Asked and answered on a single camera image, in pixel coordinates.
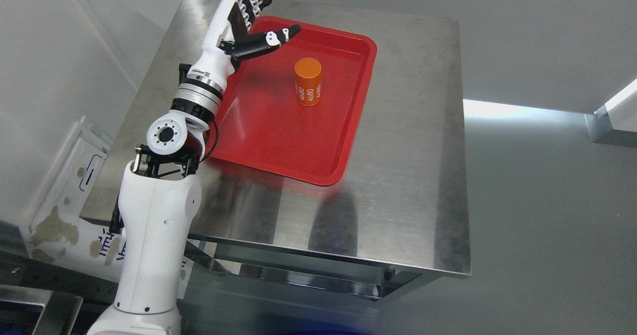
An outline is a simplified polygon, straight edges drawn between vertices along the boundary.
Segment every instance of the stain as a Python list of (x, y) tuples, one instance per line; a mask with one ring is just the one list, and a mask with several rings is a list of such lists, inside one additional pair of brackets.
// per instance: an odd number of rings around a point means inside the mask
[(50, 215), (36, 226), (36, 231), (31, 236), (31, 243), (38, 246), (43, 242), (58, 242), (64, 237), (71, 245), (78, 242), (78, 227), (71, 223), (62, 222), (57, 212), (57, 206), (53, 206)]
[(51, 264), (55, 260), (52, 256), (46, 254), (46, 252), (41, 249), (35, 249), (31, 252), (31, 258), (48, 264)]
[(100, 250), (102, 250), (102, 242), (99, 240), (93, 240), (93, 242), (91, 242), (91, 246), (89, 246), (89, 255), (93, 258), (97, 258), (100, 255)]
[(106, 254), (106, 260), (104, 261), (105, 265), (111, 265), (113, 262), (113, 258), (117, 255), (117, 250), (119, 249), (119, 238), (113, 238), (111, 240), (111, 247), (108, 249), (108, 253)]

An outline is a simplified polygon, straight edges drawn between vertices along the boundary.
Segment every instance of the robotic hand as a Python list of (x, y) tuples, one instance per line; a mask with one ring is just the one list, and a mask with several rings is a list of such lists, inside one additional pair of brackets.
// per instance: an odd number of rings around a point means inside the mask
[[(151, 124), (146, 133), (148, 146), (136, 147), (136, 158), (124, 169), (111, 228), (123, 221), (126, 257), (114, 304), (91, 326), (89, 335), (180, 333), (180, 264), (191, 221), (201, 203), (201, 181), (195, 173), (212, 152), (205, 154), (211, 123), (218, 137), (214, 116), (227, 78), (241, 61), (275, 51), (301, 29), (293, 25), (248, 34), (255, 18), (271, 2), (221, 0), (200, 59), (194, 65), (180, 65), (180, 84), (170, 111)], [(160, 174), (164, 164), (180, 169)], [(162, 179), (180, 171), (183, 179)]]

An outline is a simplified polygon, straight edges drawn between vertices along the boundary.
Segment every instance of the white panel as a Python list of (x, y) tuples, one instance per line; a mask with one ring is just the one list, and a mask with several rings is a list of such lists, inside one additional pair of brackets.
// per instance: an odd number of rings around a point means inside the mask
[(606, 103), (614, 129), (637, 132), (637, 79)]

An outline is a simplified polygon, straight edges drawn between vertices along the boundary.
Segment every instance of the gray floor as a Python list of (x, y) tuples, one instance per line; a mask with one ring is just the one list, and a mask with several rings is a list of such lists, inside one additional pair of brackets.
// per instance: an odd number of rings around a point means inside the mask
[(227, 335), (637, 333), (637, 149), (592, 144), (577, 113), (479, 107), (466, 104), (471, 278), (376, 312), (351, 296), (196, 274), (193, 322)]

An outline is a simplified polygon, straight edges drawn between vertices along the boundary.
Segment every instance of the white wall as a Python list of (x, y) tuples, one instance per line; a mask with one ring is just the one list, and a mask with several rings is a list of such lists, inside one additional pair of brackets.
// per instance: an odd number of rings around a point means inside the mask
[(83, 115), (116, 135), (179, 1), (0, 0), (0, 220), (18, 223)]

